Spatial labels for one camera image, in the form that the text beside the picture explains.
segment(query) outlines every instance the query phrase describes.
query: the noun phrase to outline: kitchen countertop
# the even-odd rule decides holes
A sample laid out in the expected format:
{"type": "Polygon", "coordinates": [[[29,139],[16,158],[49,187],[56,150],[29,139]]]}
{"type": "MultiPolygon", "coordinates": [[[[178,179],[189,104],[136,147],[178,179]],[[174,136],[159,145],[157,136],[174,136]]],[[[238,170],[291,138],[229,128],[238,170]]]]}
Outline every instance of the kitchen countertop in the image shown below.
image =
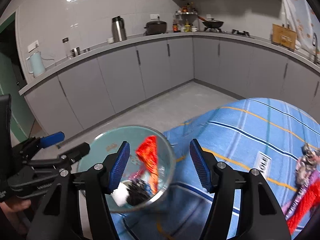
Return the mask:
{"type": "Polygon", "coordinates": [[[121,46],[130,45],[142,41],[150,41],[150,40],[156,40],[156,39],[163,39],[163,38],[170,38],[170,37],[180,37],[180,36],[208,36],[208,37],[217,37],[217,38],[225,38],[225,39],[233,39],[238,41],[245,41],[253,44],[257,44],[260,46],[264,46],[270,49],[274,49],[276,51],[282,52],[284,54],[287,54],[290,57],[293,57],[304,64],[308,65],[309,67],[313,68],[314,70],[318,71],[320,73],[320,68],[313,64],[311,61],[307,60],[303,56],[289,51],[283,47],[274,45],[271,43],[271,41],[259,37],[255,37],[254,39],[238,36],[238,35],[231,35],[231,34],[225,34],[225,33],[210,33],[210,32],[191,32],[191,33],[164,33],[164,34],[158,34],[158,35],[151,35],[151,36],[142,36],[142,35],[134,35],[131,37],[128,37],[126,41],[121,41],[113,44],[108,44],[107,42],[93,46],[91,48],[91,51],[86,52],[84,54],[81,54],[77,57],[74,57],[72,59],[62,59],[59,62],[56,62],[55,64],[49,66],[46,68],[46,72],[35,78],[31,83],[27,84],[25,87],[23,87],[19,94],[23,95],[26,93],[29,89],[34,87],[39,82],[43,81],[44,79],[50,77],[52,74],[57,73],[58,71],[64,69],[65,67],[68,67],[78,61],[81,61],[87,57],[94,56],[96,54],[99,54],[101,52],[105,52],[110,49],[119,48],[121,46]]]}

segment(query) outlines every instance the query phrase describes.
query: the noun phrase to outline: faucet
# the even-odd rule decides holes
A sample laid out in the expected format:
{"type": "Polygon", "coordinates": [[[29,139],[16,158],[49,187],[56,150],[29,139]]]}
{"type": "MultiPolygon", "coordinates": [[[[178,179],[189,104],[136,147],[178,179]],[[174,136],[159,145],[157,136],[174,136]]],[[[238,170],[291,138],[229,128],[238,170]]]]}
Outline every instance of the faucet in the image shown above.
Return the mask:
{"type": "Polygon", "coordinates": [[[312,45],[316,47],[316,55],[315,55],[315,59],[314,59],[313,63],[317,65],[317,62],[318,62],[318,56],[317,56],[317,53],[318,53],[318,38],[317,38],[317,34],[316,33],[313,33],[312,45]]]}

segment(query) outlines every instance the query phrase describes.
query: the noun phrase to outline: gas stove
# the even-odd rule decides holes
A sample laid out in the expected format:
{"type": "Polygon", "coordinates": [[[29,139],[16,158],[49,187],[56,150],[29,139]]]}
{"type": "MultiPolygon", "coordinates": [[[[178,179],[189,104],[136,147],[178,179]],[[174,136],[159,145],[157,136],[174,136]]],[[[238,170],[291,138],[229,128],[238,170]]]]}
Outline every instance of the gas stove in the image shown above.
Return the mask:
{"type": "Polygon", "coordinates": [[[253,37],[250,36],[249,32],[246,32],[246,31],[240,32],[235,29],[233,29],[231,32],[227,32],[227,31],[224,31],[220,28],[218,28],[218,29],[205,28],[204,32],[231,34],[231,35],[243,36],[243,37],[254,39],[253,37]]]}

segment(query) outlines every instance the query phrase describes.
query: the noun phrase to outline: wall outlet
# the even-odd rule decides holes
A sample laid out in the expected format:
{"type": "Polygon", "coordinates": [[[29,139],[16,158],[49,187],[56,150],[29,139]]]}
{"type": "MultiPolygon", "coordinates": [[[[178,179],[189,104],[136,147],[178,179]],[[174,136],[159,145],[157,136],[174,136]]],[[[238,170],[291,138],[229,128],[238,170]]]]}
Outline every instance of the wall outlet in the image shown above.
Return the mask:
{"type": "Polygon", "coordinates": [[[30,51],[32,51],[33,49],[35,49],[35,48],[36,48],[36,44],[38,44],[38,46],[39,46],[39,41],[38,41],[38,40],[34,41],[33,43],[31,43],[31,44],[28,46],[28,52],[30,52],[30,51]]]}
{"type": "Polygon", "coordinates": [[[160,14],[150,14],[150,19],[151,19],[151,20],[160,19],[160,14]]]}

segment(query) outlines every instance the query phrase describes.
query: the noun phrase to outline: blue cloth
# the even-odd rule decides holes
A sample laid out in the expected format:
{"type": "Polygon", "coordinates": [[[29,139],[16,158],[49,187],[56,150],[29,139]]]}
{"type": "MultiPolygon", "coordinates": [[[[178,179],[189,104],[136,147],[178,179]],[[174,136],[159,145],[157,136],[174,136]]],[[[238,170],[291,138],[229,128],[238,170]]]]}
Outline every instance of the blue cloth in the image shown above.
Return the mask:
{"type": "MultiPolygon", "coordinates": [[[[194,117],[164,135],[178,160],[168,197],[159,212],[112,214],[121,240],[196,240],[206,222],[213,194],[208,194],[197,176],[189,153],[196,138],[218,161],[233,169],[248,171],[258,152],[272,158],[268,184],[283,206],[294,195],[295,165],[305,142],[320,147],[320,126],[304,111],[279,100],[251,98],[237,101],[194,117]]],[[[240,190],[235,192],[228,238],[236,233],[240,190]]],[[[307,214],[293,234],[308,222],[307,214]]]]}

